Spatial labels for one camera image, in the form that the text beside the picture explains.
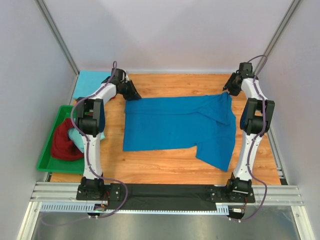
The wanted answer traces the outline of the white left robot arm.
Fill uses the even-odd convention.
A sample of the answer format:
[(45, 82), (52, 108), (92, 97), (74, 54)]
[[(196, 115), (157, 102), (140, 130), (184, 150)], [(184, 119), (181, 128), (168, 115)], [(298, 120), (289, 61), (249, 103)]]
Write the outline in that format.
[(84, 145), (84, 172), (78, 186), (77, 200), (104, 201), (107, 196), (100, 142), (106, 125), (105, 104), (118, 94), (128, 101), (141, 99), (127, 72), (114, 66), (111, 76), (107, 77), (95, 92), (78, 98), (71, 110), (71, 123), (81, 134)]

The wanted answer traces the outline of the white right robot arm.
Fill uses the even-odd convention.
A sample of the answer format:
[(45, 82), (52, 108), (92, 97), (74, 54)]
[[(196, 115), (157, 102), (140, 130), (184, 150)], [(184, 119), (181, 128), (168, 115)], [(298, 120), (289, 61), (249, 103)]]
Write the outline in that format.
[(262, 92), (258, 76), (253, 72), (250, 61), (241, 62), (236, 72), (223, 87), (232, 96), (244, 92), (246, 104), (240, 118), (243, 131), (242, 146), (238, 163), (225, 186), (225, 196), (231, 202), (243, 202), (253, 197), (252, 180), (262, 183), (253, 176), (253, 166), (258, 147), (269, 131), (275, 102)]

